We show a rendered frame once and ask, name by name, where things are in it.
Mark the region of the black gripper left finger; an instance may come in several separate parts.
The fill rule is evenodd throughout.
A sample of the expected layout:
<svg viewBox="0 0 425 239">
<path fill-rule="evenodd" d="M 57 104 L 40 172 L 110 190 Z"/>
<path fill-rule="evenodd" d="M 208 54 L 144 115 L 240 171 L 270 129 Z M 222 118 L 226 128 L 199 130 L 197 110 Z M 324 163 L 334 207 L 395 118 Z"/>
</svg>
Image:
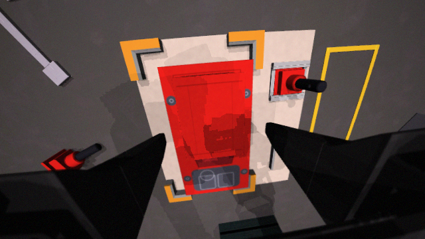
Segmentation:
<svg viewBox="0 0 425 239">
<path fill-rule="evenodd" d="M 137 239 L 165 147 L 159 133 L 89 170 L 2 174 L 6 213 L 65 209 L 93 239 Z"/>
</svg>

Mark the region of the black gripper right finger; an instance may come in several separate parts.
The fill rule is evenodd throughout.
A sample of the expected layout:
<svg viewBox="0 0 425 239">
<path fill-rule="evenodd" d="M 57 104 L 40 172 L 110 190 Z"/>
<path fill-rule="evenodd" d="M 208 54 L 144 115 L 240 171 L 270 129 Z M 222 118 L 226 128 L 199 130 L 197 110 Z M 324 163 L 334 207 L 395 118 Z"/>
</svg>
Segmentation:
<svg viewBox="0 0 425 239">
<path fill-rule="evenodd" d="M 388 158 L 425 150 L 425 128 L 349 141 L 268 122 L 265 134 L 326 224 L 354 219 Z"/>
</svg>

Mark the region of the yellow rectangular outline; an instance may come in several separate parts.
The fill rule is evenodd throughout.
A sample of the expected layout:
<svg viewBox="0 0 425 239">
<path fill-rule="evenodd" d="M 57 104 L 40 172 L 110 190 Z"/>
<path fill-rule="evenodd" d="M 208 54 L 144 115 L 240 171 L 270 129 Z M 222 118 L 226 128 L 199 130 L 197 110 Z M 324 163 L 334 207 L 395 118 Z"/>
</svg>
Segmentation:
<svg viewBox="0 0 425 239">
<path fill-rule="evenodd" d="M 363 84 L 363 89 L 362 89 L 361 94 L 359 96 L 359 101 L 357 103 L 355 113 L 353 114 L 353 118 L 351 120 L 351 125 L 349 127 L 348 132 L 347 132 L 345 140 L 349 140 L 349 136 L 351 134 L 352 127 L 353 127 L 354 122 L 356 120 L 356 116 L 357 116 L 357 113 L 359 111 L 361 101 L 363 100 L 363 96 L 364 96 L 365 90 L 367 88 L 367 83 L 368 83 L 369 77 L 371 75 L 371 70 L 373 69 L 373 66 L 374 66 L 374 62 L 375 62 L 375 59 L 376 59 L 376 56 L 377 56 L 377 53 L 378 53 L 379 46 L 380 45 L 374 44 L 374 45 L 367 45 L 367 46 L 365 46 L 365 45 L 344 46 L 344 47 L 338 46 L 338 47 L 326 48 L 325 60 L 324 60 L 324 63 L 323 63 L 322 74 L 321 74 L 320 80 L 324 80 L 324 78 L 325 78 L 325 73 L 327 71 L 327 63 L 328 63 L 328 60 L 329 60 L 330 52 L 342 52 L 342 51 L 348 52 L 348 51 L 354 51 L 354 50 L 371 50 L 371 49 L 374 50 L 374 53 L 373 53 L 373 56 L 372 56 L 372 59 L 371 59 L 371 62 L 370 62 L 370 66 L 369 66 L 369 69 L 368 69 L 368 72 L 367 72 L 367 75 L 366 75 L 366 78 L 365 78 L 365 82 Z M 318 107 L 319 107 L 319 103 L 320 103 L 320 97 L 321 97 L 321 93 L 317 93 L 317 99 L 316 99 L 316 103 L 315 103 L 315 107 L 314 107 L 314 111 L 313 111 L 313 116 L 312 116 L 312 123 L 311 123 L 310 131 L 309 131 L 309 132 L 312 132 L 312 133 L 313 133 L 313 127 L 314 127 L 314 124 L 315 124 L 315 119 L 316 119 L 316 116 L 317 116 L 317 111 L 318 111 Z"/>
</svg>

